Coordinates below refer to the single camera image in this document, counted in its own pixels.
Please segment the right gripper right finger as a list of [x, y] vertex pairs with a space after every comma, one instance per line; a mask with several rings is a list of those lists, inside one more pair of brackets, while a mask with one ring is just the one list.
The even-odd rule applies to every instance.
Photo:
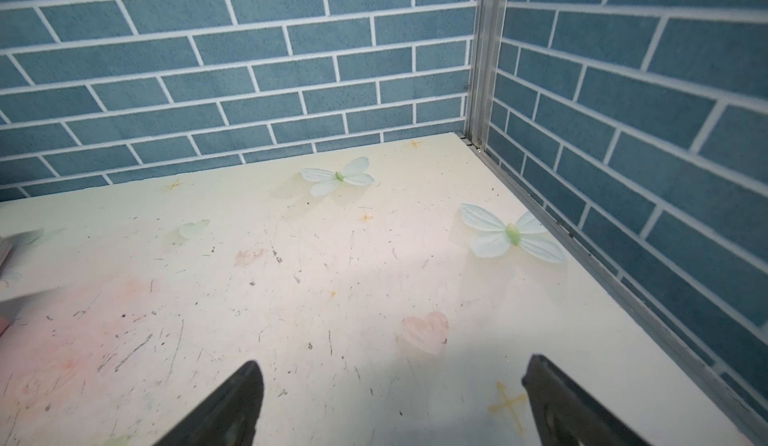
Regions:
[[531, 356], [521, 383], [543, 445], [649, 446], [544, 355]]

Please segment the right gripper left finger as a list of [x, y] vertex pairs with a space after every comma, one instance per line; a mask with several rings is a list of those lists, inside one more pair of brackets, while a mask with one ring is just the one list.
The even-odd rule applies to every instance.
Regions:
[[263, 400], [260, 367], [246, 361], [156, 445], [252, 445]]

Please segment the pink paper box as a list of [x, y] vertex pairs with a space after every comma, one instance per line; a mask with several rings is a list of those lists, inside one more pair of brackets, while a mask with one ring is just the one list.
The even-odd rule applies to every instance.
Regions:
[[4, 333], [4, 331], [9, 327], [9, 325], [10, 325], [10, 321], [7, 318], [5, 317], [0, 318], [0, 335]]

